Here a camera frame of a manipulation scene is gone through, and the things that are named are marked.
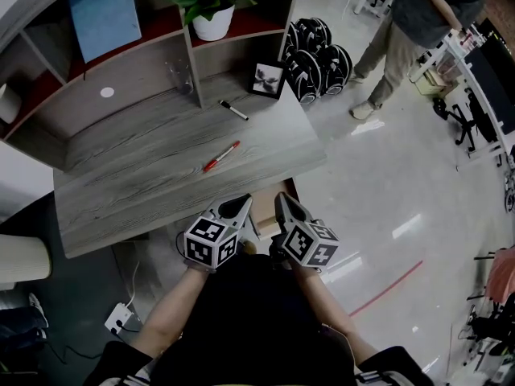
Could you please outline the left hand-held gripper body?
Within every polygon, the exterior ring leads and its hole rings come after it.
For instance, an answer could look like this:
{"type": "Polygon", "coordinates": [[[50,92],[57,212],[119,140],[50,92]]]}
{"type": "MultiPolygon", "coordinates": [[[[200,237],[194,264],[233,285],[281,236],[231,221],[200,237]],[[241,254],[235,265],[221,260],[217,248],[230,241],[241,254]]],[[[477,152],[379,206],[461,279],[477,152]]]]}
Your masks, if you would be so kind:
{"type": "Polygon", "coordinates": [[[208,269],[217,269],[237,253],[240,230],[205,211],[184,233],[184,255],[208,269]]]}

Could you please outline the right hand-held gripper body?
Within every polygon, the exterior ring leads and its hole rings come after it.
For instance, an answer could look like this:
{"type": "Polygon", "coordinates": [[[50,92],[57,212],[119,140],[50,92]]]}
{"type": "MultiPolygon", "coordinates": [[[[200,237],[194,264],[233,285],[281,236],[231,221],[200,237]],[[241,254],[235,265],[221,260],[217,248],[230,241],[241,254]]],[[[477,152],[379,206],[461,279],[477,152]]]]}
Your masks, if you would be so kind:
{"type": "Polygon", "coordinates": [[[272,237],[269,248],[274,263],[292,260],[302,267],[323,269],[340,247],[338,236],[322,220],[276,220],[280,233],[272,237]]]}

